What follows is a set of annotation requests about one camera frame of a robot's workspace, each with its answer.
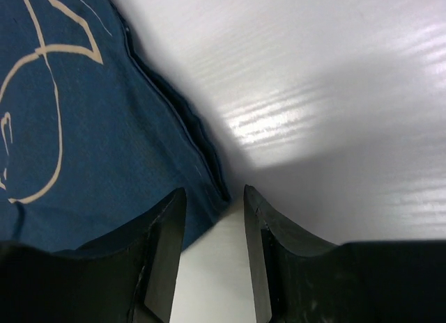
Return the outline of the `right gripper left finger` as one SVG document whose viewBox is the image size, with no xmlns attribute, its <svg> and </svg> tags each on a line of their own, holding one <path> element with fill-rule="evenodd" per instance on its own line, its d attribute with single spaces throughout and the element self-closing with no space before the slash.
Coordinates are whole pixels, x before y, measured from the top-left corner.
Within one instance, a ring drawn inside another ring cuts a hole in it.
<svg viewBox="0 0 446 323">
<path fill-rule="evenodd" d="M 2 322 L 168 322 L 186 193 L 75 250 L 1 243 Z"/>
</svg>

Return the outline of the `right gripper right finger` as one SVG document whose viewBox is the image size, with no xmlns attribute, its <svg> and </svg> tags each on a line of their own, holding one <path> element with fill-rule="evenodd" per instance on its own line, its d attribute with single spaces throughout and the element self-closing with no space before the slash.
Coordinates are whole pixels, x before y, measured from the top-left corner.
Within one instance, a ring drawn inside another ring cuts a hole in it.
<svg viewBox="0 0 446 323">
<path fill-rule="evenodd" d="M 243 196 L 257 322 L 444 322 L 445 242 L 330 243 Z"/>
</svg>

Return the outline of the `dark blue fish-print cloth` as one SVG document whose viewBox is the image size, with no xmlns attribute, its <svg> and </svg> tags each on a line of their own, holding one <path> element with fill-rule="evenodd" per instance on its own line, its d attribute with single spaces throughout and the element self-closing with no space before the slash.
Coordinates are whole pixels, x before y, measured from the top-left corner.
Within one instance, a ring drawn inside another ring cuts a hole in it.
<svg viewBox="0 0 446 323">
<path fill-rule="evenodd" d="M 75 249 L 187 195 L 183 243 L 231 197 L 189 104 L 110 0 L 1 0 L 1 238 Z"/>
</svg>

